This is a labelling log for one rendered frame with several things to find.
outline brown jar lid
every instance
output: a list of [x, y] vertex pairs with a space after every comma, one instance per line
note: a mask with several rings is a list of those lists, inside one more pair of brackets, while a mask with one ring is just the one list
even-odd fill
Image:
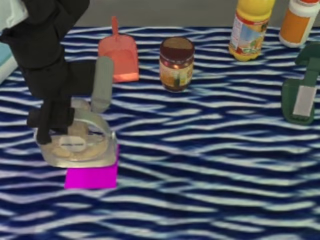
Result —
[[187, 61], [194, 56], [195, 45], [185, 37], [170, 37], [162, 42], [160, 54], [171, 62]]

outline peanut butter jar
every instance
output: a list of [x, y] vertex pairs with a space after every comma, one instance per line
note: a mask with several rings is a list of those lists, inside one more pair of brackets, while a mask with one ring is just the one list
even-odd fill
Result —
[[185, 37], [170, 37], [160, 46], [160, 79], [170, 92], [182, 92], [191, 83], [195, 45]]

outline yellow bottle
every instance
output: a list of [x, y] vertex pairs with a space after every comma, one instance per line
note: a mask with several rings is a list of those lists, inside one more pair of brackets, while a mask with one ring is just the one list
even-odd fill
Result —
[[238, 0], [229, 45], [238, 61], [254, 60], [260, 55], [275, 3], [276, 0]]

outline gray wall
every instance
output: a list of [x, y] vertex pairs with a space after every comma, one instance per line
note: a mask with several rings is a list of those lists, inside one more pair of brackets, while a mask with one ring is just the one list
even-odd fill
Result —
[[[108, 27], [117, 16], [125, 27], [231, 27], [238, 0], [91, 0], [78, 22], [82, 27]], [[281, 27], [289, 0], [277, 0], [270, 26]]]

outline table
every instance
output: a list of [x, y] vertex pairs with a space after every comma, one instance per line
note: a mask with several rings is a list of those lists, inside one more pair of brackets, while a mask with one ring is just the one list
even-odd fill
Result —
[[[318, 240], [320, 115], [284, 121], [281, 86], [302, 79], [299, 49], [270, 28], [263, 55], [236, 62], [230, 28], [137, 27], [140, 81], [114, 85], [104, 115], [121, 146], [118, 187], [65, 190], [65, 169], [48, 166], [26, 127], [30, 96], [16, 71], [0, 87], [2, 240]], [[75, 28], [68, 61], [97, 58], [110, 28]], [[170, 93], [159, 80], [159, 46], [196, 45], [191, 86]], [[312, 34], [320, 40], [320, 28]]]

